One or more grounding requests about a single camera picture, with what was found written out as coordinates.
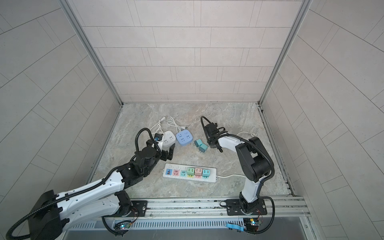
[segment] white power strip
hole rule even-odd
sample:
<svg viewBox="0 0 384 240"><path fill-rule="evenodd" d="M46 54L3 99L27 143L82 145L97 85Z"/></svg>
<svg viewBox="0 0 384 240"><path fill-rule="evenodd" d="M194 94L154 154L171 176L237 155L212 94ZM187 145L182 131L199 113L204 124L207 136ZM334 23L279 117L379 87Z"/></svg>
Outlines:
<svg viewBox="0 0 384 240"><path fill-rule="evenodd" d="M188 175L182 176L182 171L187 171L188 168L201 168L203 170L209 170L210 174L209 177L202 177L197 175ZM171 164L166 163L164 170L163 170L163 177L169 177L169 178L176 178L176 179L185 179L185 180L194 180L194 181L201 181L201 182L216 182L216 168L212 167L199 167L199 166L192 166L192 165L181 165L181 164Z"/></svg>

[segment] power strip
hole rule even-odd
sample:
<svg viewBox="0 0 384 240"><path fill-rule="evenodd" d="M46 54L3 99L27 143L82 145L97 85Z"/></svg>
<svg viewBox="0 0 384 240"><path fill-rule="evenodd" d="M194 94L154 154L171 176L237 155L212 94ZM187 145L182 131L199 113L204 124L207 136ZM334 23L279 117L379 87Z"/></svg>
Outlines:
<svg viewBox="0 0 384 240"><path fill-rule="evenodd" d="M195 173L192 173L193 175L190 175L191 172L188 172L188 169L196 169L196 168L199 170L198 175L195 175ZM205 175L207 172L209 172L209 176L203 177L202 176L203 172ZM216 182L217 181L216 168L199 167L199 166L192 166L192 165L181 165L181 164L171 164L171 163L166 163L164 170L163 170L163 177L185 179L185 180L194 180L194 181L201 181L201 182Z"/></svg>

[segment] metal corner post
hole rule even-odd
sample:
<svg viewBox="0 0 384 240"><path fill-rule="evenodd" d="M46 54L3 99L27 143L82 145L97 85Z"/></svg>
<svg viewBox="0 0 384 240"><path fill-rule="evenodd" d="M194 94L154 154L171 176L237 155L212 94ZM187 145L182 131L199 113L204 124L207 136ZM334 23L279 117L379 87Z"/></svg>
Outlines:
<svg viewBox="0 0 384 240"><path fill-rule="evenodd" d="M276 78L277 73L279 72L281 65L283 64L284 58L287 55L289 48L291 47L297 32L299 31L300 25L303 22L305 15L308 12L308 9L310 8L311 2L312 2L312 0L303 0L303 2L301 3L300 9L297 12L297 15L296 15L296 18L293 22L291 30L288 33L288 37L285 40L284 46L281 49L280 55L279 55L279 57L275 63L275 66L273 67L271 76L269 77L269 80L268 80L268 82L265 86L265 89L263 91L263 94L260 98L259 105L262 105L264 103L266 95L267 95L269 89L271 88L271 85L272 85L274 79Z"/></svg>
<svg viewBox="0 0 384 240"><path fill-rule="evenodd" d="M91 46L90 41L88 40L87 36L85 35L83 29L81 28L75 14L73 13L71 7L69 6L67 0L57 0L60 7L64 11L64 14L66 15L67 19L69 20L70 24L72 25L75 33L79 37L81 43L84 45L85 50L88 52L89 57L95 64L97 70L99 71L101 77L104 79L104 81L108 84L108 87L112 90L113 95L115 96L116 100L120 105L122 105L122 101L120 99L119 94L117 93L115 87L112 84L111 79L105 72L105 69L103 65L101 64L100 59L98 58L96 52L94 51L93 47Z"/></svg>

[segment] white cube power socket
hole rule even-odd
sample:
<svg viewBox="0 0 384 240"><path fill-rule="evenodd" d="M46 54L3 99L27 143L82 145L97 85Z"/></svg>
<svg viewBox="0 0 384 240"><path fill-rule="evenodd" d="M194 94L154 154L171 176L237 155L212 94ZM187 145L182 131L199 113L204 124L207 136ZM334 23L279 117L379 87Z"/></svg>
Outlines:
<svg viewBox="0 0 384 240"><path fill-rule="evenodd" d="M163 135L163 150L172 146L176 142L176 137L171 131L166 131Z"/></svg>

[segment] blue clamp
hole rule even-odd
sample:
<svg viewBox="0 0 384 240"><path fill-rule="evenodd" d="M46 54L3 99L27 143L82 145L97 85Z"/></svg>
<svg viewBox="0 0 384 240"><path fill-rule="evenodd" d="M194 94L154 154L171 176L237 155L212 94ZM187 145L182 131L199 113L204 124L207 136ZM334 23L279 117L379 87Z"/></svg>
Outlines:
<svg viewBox="0 0 384 240"><path fill-rule="evenodd" d="M236 224L230 224L230 223L227 223L227 228L229 228L229 229L237 229L237 231L238 232L240 232L240 231L244 231L244 227L242 227L242 226L239 226L239 225L236 225Z"/></svg>

